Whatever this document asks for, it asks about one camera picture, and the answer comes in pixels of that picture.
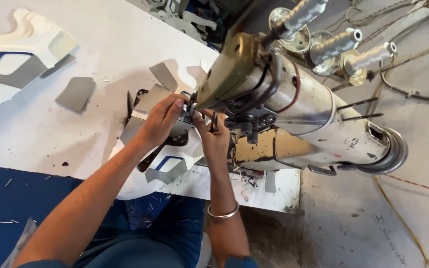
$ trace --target table surface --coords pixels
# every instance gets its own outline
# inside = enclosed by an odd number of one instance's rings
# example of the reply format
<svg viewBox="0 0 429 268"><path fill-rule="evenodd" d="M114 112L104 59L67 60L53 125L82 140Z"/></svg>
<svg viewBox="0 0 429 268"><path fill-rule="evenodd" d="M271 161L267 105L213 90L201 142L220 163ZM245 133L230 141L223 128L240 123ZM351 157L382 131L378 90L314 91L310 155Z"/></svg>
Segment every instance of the table surface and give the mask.
<svg viewBox="0 0 429 268"><path fill-rule="evenodd" d="M150 66L175 59L167 65L178 74L178 83L195 88L196 80L186 68L200 61L211 66L218 56L125 0L0 0L0 34L14 28L9 14L16 8L45 16L72 34L79 46L71 52L76 57L72 63L0 105L2 168L86 179L107 161L122 132L127 91L134 96L158 82ZM97 82L82 113L54 101L72 77ZM276 173L278 194L265 192L264 180L258 190L235 177L232 182L240 204L285 211L298 204L299 177L299 170ZM209 199L207 168L194 167L180 179L183 187L173 183L162 191Z"/></svg>

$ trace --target hand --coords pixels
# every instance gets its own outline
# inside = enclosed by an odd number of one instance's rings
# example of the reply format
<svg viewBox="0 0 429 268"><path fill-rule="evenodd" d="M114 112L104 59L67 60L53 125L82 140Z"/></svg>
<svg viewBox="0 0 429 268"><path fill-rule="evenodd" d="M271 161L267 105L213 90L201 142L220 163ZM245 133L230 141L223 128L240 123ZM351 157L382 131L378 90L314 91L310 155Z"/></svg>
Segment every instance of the hand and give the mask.
<svg viewBox="0 0 429 268"><path fill-rule="evenodd" d="M200 112L209 118L213 115L213 112L209 110L201 110ZM218 114L218 131L214 133L211 133L209 130L211 123L205 125L205 120L201 117L199 112L194 111L192 118L203 140L203 152L205 153L208 164L212 167L218 164L226 165L229 139L231 138L231 132L224 126L224 119L226 119L226 116L221 113Z"/></svg>
<svg viewBox="0 0 429 268"><path fill-rule="evenodd" d="M164 98L152 108L134 139L143 141L150 148L162 145L180 116L183 104L189 100L187 96L181 94L170 94Z"/></svg>

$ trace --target yellow wire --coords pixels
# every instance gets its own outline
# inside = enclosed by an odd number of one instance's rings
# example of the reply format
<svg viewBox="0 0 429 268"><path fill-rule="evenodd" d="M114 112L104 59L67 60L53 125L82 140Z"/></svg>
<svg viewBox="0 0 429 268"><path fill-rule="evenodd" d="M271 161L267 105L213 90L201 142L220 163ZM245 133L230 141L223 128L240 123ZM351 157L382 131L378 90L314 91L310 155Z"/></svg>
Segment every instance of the yellow wire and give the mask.
<svg viewBox="0 0 429 268"><path fill-rule="evenodd" d="M403 226L405 227L405 229L407 229L408 234L410 234L411 238L415 241L416 245L418 246L418 248L421 251L421 254L423 255L423 258L425 259L425 267L428 268L429 267L429 258L426 255L425 249L421 246L420 241L418 240L418 238L415 236L415 234L413 233L413 231L410 229L410 227L408 227L407 223L403 220L403 218L400 216L400 214L398 213L398 211L396 211L396 209L393 207L393 204L390 202L390 199L387 197L387 194L385 194L385 192L383 191L382 186L380 185L380 182L378 181L378 177L377 175L373 175L373 179L375 179L375 182L377 183L378 189L380 190L380 192L382 192L383 197L385 198L385 200L388 202L388 204L390 205L390 207L392 208L393 212L395 212L396 216L398 217L398 219L400 219L401 223L403 224Z"/></svg>

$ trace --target bracelet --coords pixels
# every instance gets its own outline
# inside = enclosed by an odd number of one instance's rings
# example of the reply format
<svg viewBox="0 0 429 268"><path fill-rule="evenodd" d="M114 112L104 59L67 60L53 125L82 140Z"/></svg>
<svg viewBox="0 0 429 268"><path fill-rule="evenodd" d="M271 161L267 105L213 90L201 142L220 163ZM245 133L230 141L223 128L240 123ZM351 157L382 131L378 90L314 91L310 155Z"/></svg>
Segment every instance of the bracelet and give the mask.
<svg viewBox="0 0 429 268"><path fill-rule="evenodd" d="M239 203L236 201L236 209L233 212L231 212L229 214L226 214L226 215L223 215L223 216L215 216L215 215L211 214L211 210L210 209L211 209L211 205L208 206L208 215L209 216L211 216L213 218L217 218L217 219L226 219L226 218L229 218L229 217L233 216L234 214L236 214L236 212L238 212L238 210L239 210Z"/></svg>

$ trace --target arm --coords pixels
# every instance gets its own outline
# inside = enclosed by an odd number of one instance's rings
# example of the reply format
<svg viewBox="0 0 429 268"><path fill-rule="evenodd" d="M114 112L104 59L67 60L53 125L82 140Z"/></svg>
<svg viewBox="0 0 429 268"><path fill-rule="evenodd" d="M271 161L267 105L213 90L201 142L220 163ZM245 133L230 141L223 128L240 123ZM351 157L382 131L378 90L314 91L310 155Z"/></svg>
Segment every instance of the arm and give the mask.
<svg viewBox="0 0 429 268"><path fill-rule="evenodd" d="M36 230L13 267L54 259L72 266L141 159L162 144L181 113L183 95L171 94L152 108L138 134L116 156L71 192Z"/></svg>
<svg viewBox="0 0 429 268"><path fill-rule="evenodd" d="M202 111L211 118L212 112ZM211 174L211 213L222 216L236 209L236 199L229 178L226 156L228 154L230 131L224 126L225 116L218 115L219 131L211 133L209 125L199 113L194 113L193 121L203 140L203 152ZM228 257L249 256L246 230L239 213L227 219L210 219L208 235L219 267L224 267Z"/></svg>

